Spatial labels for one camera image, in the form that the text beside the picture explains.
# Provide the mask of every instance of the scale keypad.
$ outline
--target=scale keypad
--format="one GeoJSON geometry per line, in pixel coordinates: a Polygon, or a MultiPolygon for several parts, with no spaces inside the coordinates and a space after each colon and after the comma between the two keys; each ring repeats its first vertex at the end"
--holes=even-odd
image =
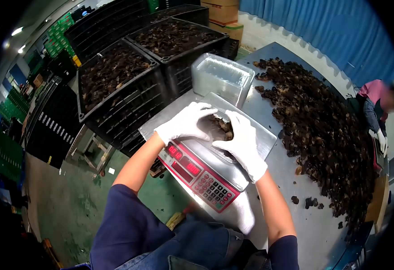
{"type": "Polygon", "coordinates": [[[193,185],[194,193],[199,194],[216,209],[221,210],[236,196],[231,190],[205,171],[193,185]]]}

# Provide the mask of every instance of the white glove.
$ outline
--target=white glove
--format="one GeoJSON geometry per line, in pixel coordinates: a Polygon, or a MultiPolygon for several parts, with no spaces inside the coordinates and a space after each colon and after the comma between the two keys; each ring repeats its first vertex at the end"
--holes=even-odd
{"type": "Polygon", "coordinates": [[[385,150],[384,150],[383,157],[385,158],[386,155],[387,155],[387,149],[389,148],[389,146],[387,145],[387,137],[384,137],[384,141],[385,141],[385,143],[386,143],[386,148],[385,148],[385,150]]]}
{"type": "Polygon", "coordinates": [[[194,136],[203,140],[209,140],[209,136],[197,127],[197,122],[200,118],[213,115],[218,111],[217,109],[205,109],[210,107],[211,105],[207,103],[191,102],[170,121],[157,127],[154,131],[158,133],[158,136],[166,146],[171,140],[179,137],[194,136]]]}
{"type": "Polygon", "coordinates": [[[378,142],[380,143],[380,151],[384,153],[384,151],[386,150],[386,139],[384,138],[381,128],[379,128],[377,131],[377,138],[378,142]]]}
{"type": "Polygon", "coordinates": [[[235,111],[226,111],[233,127],[231,141],[214,141],[212,145],[229,151],[242,167],[247,171],[253,184],[255,184],[267,169],[266,162],[257,151],[255,127],[243,115],[235,111]]]}

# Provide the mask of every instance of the ceiling light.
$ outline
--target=ceiling light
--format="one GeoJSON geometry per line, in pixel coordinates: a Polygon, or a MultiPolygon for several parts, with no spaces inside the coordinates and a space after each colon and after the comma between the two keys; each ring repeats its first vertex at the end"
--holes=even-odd
{"type": "Polygon", "coordinates": [[[25,47],[26,47],[26,45],[23,45],[17,52],[21,54],[21,53],[23,52],[23,49],[24,49],[25,47]]]}
{"type": "Polygon", "coordinates": [[[20,33],[20,32],[22,31],[22,29],[23,29],[23,26],[17,28],[16,30],[14,30],[14,32],[11,33],[11,35],[12,35],[12,36],[13,36],[13,35],[17,35],[18,33],[20,33]]]}

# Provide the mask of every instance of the person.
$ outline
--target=person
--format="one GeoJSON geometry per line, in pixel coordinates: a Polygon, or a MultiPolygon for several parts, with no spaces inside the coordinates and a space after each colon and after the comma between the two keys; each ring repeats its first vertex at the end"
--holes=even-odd
{"type": "Polygon", "coordinates": [[[387,154],[386,119],[388,114],[394,113],[394,82],[388,87],[383,80],[376,79],[362,86],[356,95],[360,111],[363,112],[362,121],[367,124],[378,138],[380,151],[387,154]]]}
{"type": "Polygon", "coordinates": [[[154,134],[128,160],[108,193],[104,217],[90,252],[93,270],[112,269],[299,269],[296,231],[289,207],[277,184],[259,157],[255,128],[249,120],[226,111],[232,123],[231,141],[215,141],[229,151],[256,185],[267,224],[269,250],[251,250],[241,233],[219,223],[205,223],[187,215],[173,231],[140,202],[137,194],[157,155],[174,139],[194,136],[209,140],[197,127],[200,118],[215,114],[206,103],[192,102],[154,134]],[[239,254],[247,259],[235,265],[239,254]]]}

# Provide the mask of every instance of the concrete floor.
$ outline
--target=concrete floor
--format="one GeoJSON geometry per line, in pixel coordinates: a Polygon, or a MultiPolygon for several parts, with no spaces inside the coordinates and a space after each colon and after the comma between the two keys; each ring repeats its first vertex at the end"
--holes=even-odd
{"type": "MultiPolygon", "coordinates": [[[[31,198],[27,218],[39,241],[50,239],[65,267],[89,261],[108,191],[127,160],[115,151],[101,177],[67,162],[58,170],[27,154],[26,187],[31,198]],[[108,168],[115,169],[114,174],[108,168]]],[[[138,197],[164,223],[190,203],[168,172],[162,179],[148,175],[138,197]]]]}

